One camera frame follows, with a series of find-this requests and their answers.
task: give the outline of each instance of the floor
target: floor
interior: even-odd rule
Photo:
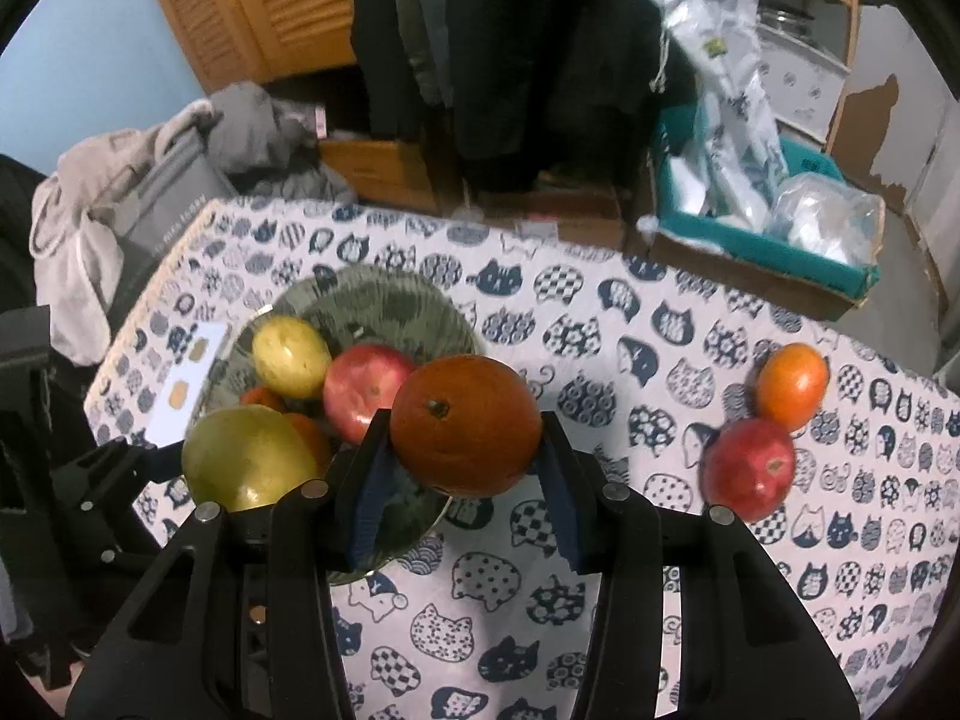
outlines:
[[[887,213],[880,252],[880,282],[862,308],[833,326],[921,375],[933,373],[940,351],[937,293],[904,220]]]

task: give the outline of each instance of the fruit bowl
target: fruit bowl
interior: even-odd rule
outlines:
[[[210,371],[194,421],[213,410],[236,406],[241,394],[259,384],[253,368],[253,335],[275,314],[306,319],[335,358],[362,341],[397,348],[417,365],[480,351],[463,315],[425,278],[364,265],[336,272],[324,269],[292,285],[244,326],[227,357],[215,362]],[[287,405],[325,422],[319,399],[288,399]],[[437,524],[449,503],[448,496],[424,488],[397,466],[397,493],[384,511],[371,560],[350,574],[331,574],[330,584],[354,581],[403,555]]]

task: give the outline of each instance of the white card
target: white card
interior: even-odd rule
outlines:
[[[181,357],[167,373],[147,426],[146,440],[156,446],[184,438],[210,367],[229,337],[225,322],[197,322],[192,330]]]

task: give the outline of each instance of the hanging clothes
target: hanging clothes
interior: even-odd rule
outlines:
[[[397,0],[353,0],[350,42],[370,98],[373,137],[416,141],[424,101],[400,38]]]
[[[653,102],[661,30],[649,2],[447,2],[455,134],[468,179],[505,190],[524,188],[556,160],[605,178],[624,164],[637,117]],[[680,61],[668,71],[688,80]]]
[[[440,98],[437,69],[433,62],[421,0],[396,1],[400,40],[403,41],[403,50],[410,62],[410,68],[414,71],[416,85],[421,90],[421,98],[431,107],[441,105],[443,100]]]
[[[450,39],[446,30],[446,0],[419,0],[424,15],[430,55],[436,72],[443,106],[453,108],[453,83],[450,81]]]

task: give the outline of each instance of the white plastic bag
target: white plastic bag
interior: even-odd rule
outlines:
[[[788,172],[760,80],[759,0],[651,1],[698,74],[694,138],[707,157],[712,213],[761,232]]]
[[[765,232],[792,247],[867,268],[877,264],[884,214],[882,197],[803,172],[781,184]]]

